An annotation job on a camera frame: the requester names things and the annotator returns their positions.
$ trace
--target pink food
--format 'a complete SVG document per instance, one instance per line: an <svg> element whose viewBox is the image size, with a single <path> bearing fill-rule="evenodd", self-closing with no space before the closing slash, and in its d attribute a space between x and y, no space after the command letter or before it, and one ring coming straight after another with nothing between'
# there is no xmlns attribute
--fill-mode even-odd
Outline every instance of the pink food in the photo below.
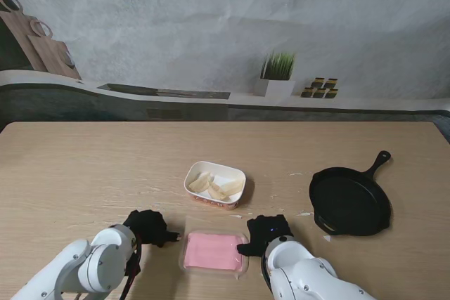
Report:
<svg viewBox="0 0 450 300"><path fill-rule="evenodd" d="M184 267L241 270L242 256L236 246L242 243L242 239L235 235L189 233Z"/></svg>

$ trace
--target food container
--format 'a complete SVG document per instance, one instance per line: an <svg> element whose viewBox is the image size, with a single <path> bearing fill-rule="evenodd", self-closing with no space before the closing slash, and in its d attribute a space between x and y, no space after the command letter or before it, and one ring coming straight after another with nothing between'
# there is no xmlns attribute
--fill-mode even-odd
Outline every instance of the food container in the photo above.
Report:
<svg viewBox="0 0 450 300"><path fill-rule="evenodd" d="M199 175L201 176L202 174L206 174L208 172L214 176L214 183L216 183L217 185L223 185L231 181L239 180L243 181L243 189L239 193L235 193L234 195L229 196L229 200L227 201L215 200L211 198L207 190L201 193L194 193L190 191L189 184L194 182L199 177ZM207 203L215 207L221 207L226 210L232 210L238 206L239 199L242 197L242 194L244 192L245 174L238 169L226 167L221 164L201 161L195 163L191 167L191 170L189 170L188 175L184 180L184 188L194 200Z"/></svg>
<svg viewBox="0 0 450 300"><path fill-rule="evenodd" d="M238 270L222 270L217 268L202 268L202 267L185 267L184 262L186 258L186 251L188 249L188 243L189 243L189 235L191 233L203 233L208 235L234 235L236 237L240 238L240 241L242 244L247 244L248 239L247 237L240 232L236 231L228 231L228 230L218 230L218 229L210 229L210 228L201 228L192 230L190 232L186 232L184 234L183 240L182 240L182 249L179 257L179 266L180 268L187 273L195 273L195 274L217 274L217 275L229 275L234 276L236 279L238 279L241 275L243 275L245 272L247 272L248 269L248 257L240 255L242 259L242 266Z"/></svg>

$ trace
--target hanging cutting board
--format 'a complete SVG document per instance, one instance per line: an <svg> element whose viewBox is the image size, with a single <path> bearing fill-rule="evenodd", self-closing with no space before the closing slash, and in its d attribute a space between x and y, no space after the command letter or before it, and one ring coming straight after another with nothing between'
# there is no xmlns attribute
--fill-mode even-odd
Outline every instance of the hanging cutting board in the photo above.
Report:
<svg viewBox="0 0 450 300"><path fill-rule="evenodd" d="M47 28L48 35L41 33L42 26ZM47 71L51 74L63 75L73 79L81 79L75 68L75 63L69 54L67 46L62 41L52 40L53 32L50 27L42 21L32 20L30 23L32 31L38 36L29 35L28 39L39 54Z"/></svg>
<svg viewBox="0 0 450 300"><path fill-rule="evenodd" d="M18 6L18 10L8 7L4 0L0 0L0 4L10 11L0 11L0 18L5 22L11 33L13 33L15 40L19 43L19 46L23 50L23 53L29 60L33 69L39 70L40 72L47 72L45 64L42 62L39 54L28 39L28 36L30 35L35 36L35 33L30 27L30 22L36 18L24 15L22 4L20 4L18 0L14 0L14 2L16 2ZM41 27L38 27L37 31L41 31L42 34L44 33Z"/></svg>

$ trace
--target cable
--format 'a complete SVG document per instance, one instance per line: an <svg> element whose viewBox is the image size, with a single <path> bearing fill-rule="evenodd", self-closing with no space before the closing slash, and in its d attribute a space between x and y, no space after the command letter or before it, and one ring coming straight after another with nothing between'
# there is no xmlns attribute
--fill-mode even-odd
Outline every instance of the cable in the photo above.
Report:
<svg viewBox="0 0 450 300"><path fill-rule="evenodd" d="M267 273L266 254L263 254L261 257L261 273L262 273L262 277L264 278L264 281L266 282L267 287L270 289L270 292L272 293L272 287L270 285L270 278L269 278L269 274Z"/></svg>
<svg viewBox="0 0 450 300"><path fill-rule="evenodd" d="M133 271L128 276L127 283L125 284L124 290L122 291L122 294L120 295L120 298L119 298L120 300L125 300L131 286L133 285L134 278L136 277L136 274L138 271L139 262L141 261L141 255L142 255L142 242L141 242L141 238L138 235L136 235L136 263L133 267Z"/></svg>

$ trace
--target potted plant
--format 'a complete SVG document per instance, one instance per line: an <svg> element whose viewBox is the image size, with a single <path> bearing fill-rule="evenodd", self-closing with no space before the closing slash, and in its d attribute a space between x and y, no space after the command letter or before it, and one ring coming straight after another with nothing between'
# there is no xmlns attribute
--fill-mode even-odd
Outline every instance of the potted plant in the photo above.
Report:
<svg viewBox="0 0 450 300"><path fill-rule="evenodd" d="M293 73L295 54L272 53L264 60L261 77L255 85L255 95L267 98L288 98L294 90Z"/></svg>

